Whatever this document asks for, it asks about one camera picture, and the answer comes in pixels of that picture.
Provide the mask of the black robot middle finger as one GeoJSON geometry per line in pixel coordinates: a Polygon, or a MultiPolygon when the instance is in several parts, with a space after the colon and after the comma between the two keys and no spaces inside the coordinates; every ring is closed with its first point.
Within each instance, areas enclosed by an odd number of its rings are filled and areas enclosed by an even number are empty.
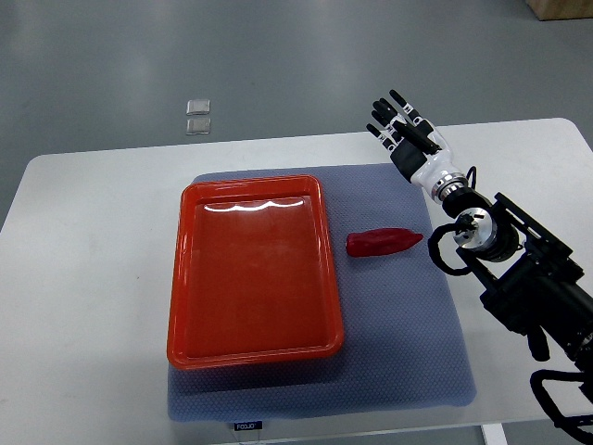
{"type": "Polygon", "coordinates": [[[398,111],[390,104],[385,98],[381,97],[376,102],[376,120],[381,124],[391,124],[394,122],[404,122],[404,118],[398,113],[398,111]]]}

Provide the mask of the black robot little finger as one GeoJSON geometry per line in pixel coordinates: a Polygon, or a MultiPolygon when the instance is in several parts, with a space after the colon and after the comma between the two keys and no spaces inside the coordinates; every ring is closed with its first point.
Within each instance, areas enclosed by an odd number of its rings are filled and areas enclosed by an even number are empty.
{"type": "Polygon", "coordinates": [[[396,143],[390,137],[383,134],[371,123],[366,124],[366,130],[372,134],[389,153],[394,152],[396,143]]]}

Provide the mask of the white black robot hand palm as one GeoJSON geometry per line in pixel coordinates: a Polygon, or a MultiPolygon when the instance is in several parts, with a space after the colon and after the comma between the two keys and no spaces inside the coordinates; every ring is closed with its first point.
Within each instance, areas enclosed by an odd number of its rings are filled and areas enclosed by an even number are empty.
{"type": "Polygon", "coordinates": [[[408,123],[437,143],[441,150],[424,154],[409,140],[401,136],[390,159],[399,173],[411,184],[423,188],[432,200],[445,200],[454,191],[465,186],[465,175],[453,165],[453,154],[442,134],[426,119],[408,123]]]}

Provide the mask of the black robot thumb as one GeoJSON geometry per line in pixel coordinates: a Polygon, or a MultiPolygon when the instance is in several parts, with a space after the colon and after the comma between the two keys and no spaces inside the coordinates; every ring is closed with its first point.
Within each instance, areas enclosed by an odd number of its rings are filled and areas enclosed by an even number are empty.
{"type": "Polygon", "coordinates": [[[394,120],[392,126],[402,137],[409,140],[424,154],[436,154],[441,150],[441,147],[437,143],[408,123],[394,120]]]}

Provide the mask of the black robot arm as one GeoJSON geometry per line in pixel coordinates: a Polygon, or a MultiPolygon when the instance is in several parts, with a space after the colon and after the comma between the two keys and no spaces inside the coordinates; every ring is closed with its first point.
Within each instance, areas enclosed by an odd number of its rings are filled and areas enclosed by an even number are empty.
{"type": "Polygon", "coordinates": [[[591,443],[591,415],[564,415],[545,388],[548,381],[576,383],[587,400],[592,398],[592,298],[578,285],[583,269],[568,246],[509,198],[479,194],[476,169],[455,167],[435,126],[397,91],[389,94],[373,103],[375,122],[367,129],[399,173],[452,220],[428,239],[432,262],[451,276],[473,274],[485,288],[484,308],[526,337],[536,361],[549,360],[550,339],[561,347],[575,371],[535,371],[530,387],[558,429],[591,443]]]}

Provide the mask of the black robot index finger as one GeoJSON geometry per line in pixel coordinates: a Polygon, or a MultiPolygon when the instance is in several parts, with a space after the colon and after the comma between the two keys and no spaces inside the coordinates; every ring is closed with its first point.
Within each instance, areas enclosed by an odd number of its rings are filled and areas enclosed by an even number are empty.
{"type": "Polygon", "coordinates": [[[389,91],[390,96],[397,102],[397,104],[402,108],[404,115],[410,121],[421,121],[423,117],[418,112],[418,110],[408,102],[400,93],[396,90],[391,89],[389,91]]]}

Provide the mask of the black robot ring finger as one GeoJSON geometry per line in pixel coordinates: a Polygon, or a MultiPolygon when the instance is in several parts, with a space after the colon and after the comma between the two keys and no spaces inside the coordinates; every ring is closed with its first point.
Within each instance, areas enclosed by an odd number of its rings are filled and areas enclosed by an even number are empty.
{"type": "Polygon", "coordinates": [[[382,127],[382,130],[376,128],[373,124],[371,125],[371,133],[380,141],[386,142],[400,142],[401,134],[397,131],[395,123],[401,122],[401,114],[394,108],[387,108],[384,113],[373,110],[372,117],[382,127]]]}

